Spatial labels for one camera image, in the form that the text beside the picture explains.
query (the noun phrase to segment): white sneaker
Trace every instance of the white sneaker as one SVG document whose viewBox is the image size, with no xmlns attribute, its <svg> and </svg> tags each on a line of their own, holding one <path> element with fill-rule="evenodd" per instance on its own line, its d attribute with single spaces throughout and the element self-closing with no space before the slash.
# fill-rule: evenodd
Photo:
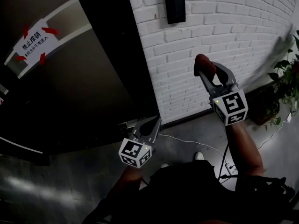
<svg viewBox="0 0 299 224">
<path fill-rule="evenodd" d="M 168 163 L 163 163 L 163 164 L 161 165 L 161 168 L 165 168 L 165 167 L 169 167 L 169 164 L 168 164 Z"/>
<path fill-rule="evenodd" d="M 201 152 L 197 152 L 194 155 L 194 160 L 204 160 L 204 155 Z"/>
</svg>

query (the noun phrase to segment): person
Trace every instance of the person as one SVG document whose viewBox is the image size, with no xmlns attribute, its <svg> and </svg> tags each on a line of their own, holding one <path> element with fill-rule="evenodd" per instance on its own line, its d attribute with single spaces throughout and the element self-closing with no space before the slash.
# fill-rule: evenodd
<svg viewBox="0 0 299 224">
<path fill-rule="evenodd" d="M 203 56 L 196 61 L 209 62 Z M 213 79 L 215 70 L 208 66 L 194 70 Z M 285 178 L 263 177 L 261 155 L 242 122 L 226 126 L 226 134 L 238 170 L 235 191 L 220 184 L 214 167 L 201 153 L 196 153 L 193 162 L 165 165 L 141 190 L 142 170 L 127 167 L 83 224 L 97 223 L 108 215 L 116 224 L 279 223 L 294 192 L 285 185 Z"/>
</svg>

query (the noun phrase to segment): white brick wall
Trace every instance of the white brick wall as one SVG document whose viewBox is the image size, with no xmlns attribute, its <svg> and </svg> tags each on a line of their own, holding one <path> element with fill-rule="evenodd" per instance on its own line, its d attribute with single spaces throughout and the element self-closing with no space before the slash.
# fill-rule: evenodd
<svg viewBox="0 0 299 224">
<path fill-rule="evenodd" d="M 130 0 L 163 123 L 210 108 L 194 58 L 229 67 L 241 87 L 284 34 L 296 0 L 185 0 L 186 22 L 168 25 L 163 0 Z"/>
</svg>

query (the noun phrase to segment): gray floor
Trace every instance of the gray floor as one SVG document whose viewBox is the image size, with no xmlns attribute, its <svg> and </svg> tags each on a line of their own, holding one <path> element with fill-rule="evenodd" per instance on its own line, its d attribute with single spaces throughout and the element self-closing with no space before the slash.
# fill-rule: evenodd
<svg viewBox="0 0 299 224">
<path fill-rule="evenodd" d="M 286 120 L 287 113 L 282 112 Z M 246 120 L 247 130 L 258 147 L 268 140 L 278 126 L 257 127 Z M 265 176 L 287 178 L 287 184 L 299 190 L 299 117 L 284 123 L 277 135 L 260 149 L 266 169 Z M 224 152 L 227 144 L 224 127 L 216 115 L 202 118 L 167 129 L 167 134 L 188 141 L 208 144 Z M 18 220 L 31 224 L 77 224 L 105 197 L 117 181 L 125 165 L 120 162 L 120 143 L 89 150 L 60 154 L 51 157 L 49 167 L 35 167 L 31 163 L 10 157 L 0 157 L 0 198 L 6 201 Z M 201 151 L 205 159 L 215 166 L 218 176 L 222 156 L 195 143 L 183 143 L 159 136 L 157 152 L 143 168 L 144 179 L 149 181 L 161 164 L 171 165 L 192 160 Z M 232 165 L 228 153 L 227 162 Z M 235 180 L 223 184 L 234 190 Z"/>
</svg>

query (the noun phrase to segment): wall-mounted card reader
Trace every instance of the wall-mounted card reader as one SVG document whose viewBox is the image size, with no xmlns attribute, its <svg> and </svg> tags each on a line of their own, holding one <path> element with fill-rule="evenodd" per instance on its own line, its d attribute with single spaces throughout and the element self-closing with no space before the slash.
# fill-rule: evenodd
<svg viewBox="0 0 299 224">
<path fill-rule="evenodd" d="M 185 22 L 185 0 L 164 0 L 168 24 Z"/>
</svg>

